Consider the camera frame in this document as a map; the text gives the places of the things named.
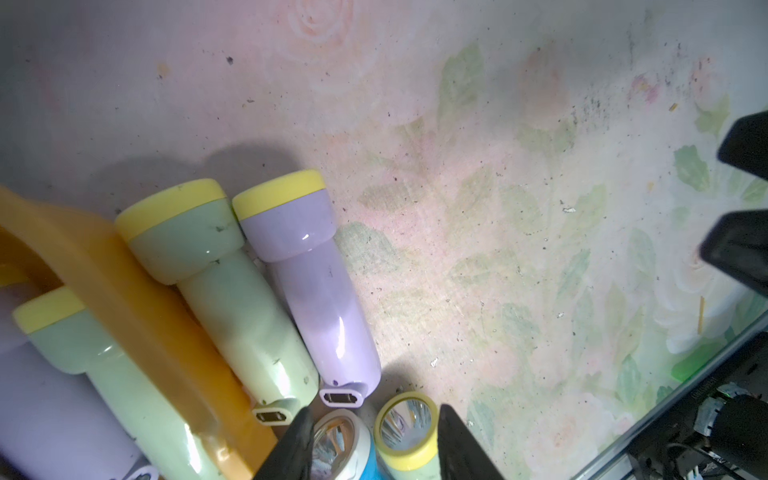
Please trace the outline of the yellow plastic storage tray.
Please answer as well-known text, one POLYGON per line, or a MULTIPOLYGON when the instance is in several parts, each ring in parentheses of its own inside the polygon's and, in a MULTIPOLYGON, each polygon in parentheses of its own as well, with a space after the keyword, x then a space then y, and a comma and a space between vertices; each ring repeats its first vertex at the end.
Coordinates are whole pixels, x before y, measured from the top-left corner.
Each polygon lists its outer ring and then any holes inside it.
POLYGON ((190 425, 228 479, 251 479, 277 439, 186 303, 138 263, 113 223, 1 190, 1 260, 43 290, 70 287, 190 425))

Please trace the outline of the purple flashlight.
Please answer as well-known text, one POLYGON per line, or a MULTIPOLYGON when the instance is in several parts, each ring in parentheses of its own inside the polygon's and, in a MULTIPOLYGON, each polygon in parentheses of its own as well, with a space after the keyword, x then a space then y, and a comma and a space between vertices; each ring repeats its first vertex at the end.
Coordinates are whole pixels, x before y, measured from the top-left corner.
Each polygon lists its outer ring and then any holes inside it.
POLYGON ((381 361, 334 241, 337 222, 322 175, 283 175, 237 194, 232 206, 284 294, 321 377, 321 400, 361 407, 379 385, 381 361))
POLYGON ((1 266, 1 458, 27 479, 158 479, 85 376, 51 366, 16 326, 12 311, 39 294, 1 266))

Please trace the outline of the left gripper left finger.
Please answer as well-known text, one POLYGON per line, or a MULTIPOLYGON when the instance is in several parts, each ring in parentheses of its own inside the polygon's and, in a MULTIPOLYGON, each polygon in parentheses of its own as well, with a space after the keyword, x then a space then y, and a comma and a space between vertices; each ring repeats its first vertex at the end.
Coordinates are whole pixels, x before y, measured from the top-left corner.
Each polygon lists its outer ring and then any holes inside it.
POLYGON ((294 417, 253 480, 310 480, 313 451, 313 419, 308 407, 294 417))

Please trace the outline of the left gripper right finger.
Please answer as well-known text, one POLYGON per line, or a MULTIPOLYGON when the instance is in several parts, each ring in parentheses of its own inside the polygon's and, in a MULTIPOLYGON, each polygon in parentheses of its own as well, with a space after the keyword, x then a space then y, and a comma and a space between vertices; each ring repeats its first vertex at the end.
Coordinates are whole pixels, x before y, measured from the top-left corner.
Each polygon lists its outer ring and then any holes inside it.
POLYGON ((442 404, 439 409, 437 444, 442 480, 503 480, 468 427, 448 404, 442 404))

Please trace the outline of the blue flashlight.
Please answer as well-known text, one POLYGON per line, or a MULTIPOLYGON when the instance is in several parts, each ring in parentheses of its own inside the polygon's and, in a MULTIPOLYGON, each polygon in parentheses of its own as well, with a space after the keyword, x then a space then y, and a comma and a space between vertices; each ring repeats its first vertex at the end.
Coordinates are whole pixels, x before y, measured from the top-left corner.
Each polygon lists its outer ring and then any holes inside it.
POLYGON ((336 409, 314 426, 312 480, 382 480, 373 436, 353 412, 336 409))

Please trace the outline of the green flashlight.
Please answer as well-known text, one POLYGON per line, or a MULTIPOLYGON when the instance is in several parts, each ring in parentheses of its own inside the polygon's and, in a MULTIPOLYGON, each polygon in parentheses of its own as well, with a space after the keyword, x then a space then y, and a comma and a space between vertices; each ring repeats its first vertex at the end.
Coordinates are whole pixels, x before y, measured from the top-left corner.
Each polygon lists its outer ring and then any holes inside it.
POLYGON ((123 210, 118 233, 158 282, 178 288, 266 426, 290 424, 319 391, 292 319, 244 249, 228 197, 213 179, 182 183, 123 210))
POLYGON ((390 399, 374 422, 374 444, 388 474, 395 480, 440 480, 439 411, 420 392, 390 399))
POLYGON ((27 301, 12 317, 53 367, 88 377, 163 478, 224 477, 187 422, 69 287, 27 301))

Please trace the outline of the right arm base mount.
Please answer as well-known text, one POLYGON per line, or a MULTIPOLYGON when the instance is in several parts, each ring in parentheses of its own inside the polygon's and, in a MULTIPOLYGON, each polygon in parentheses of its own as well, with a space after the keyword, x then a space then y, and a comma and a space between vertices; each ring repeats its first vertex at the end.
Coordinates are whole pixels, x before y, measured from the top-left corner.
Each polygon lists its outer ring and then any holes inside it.
POLYGON ((636 479, 767 477, 767 337, 760 335, 628 447, 636 479))

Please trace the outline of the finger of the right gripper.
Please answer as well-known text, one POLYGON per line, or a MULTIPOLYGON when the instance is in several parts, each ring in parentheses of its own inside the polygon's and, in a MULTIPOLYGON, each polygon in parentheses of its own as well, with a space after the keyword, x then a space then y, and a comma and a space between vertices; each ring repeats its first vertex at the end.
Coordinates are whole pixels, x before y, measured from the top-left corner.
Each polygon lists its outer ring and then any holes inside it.
POLYGON ((722 163, 768 180, 768 112, 741 117, 731 126, 718 151, 722 163))
POLYGON ((708 264, 767 296, 767 210, 723 215, 700 246, 708 264))

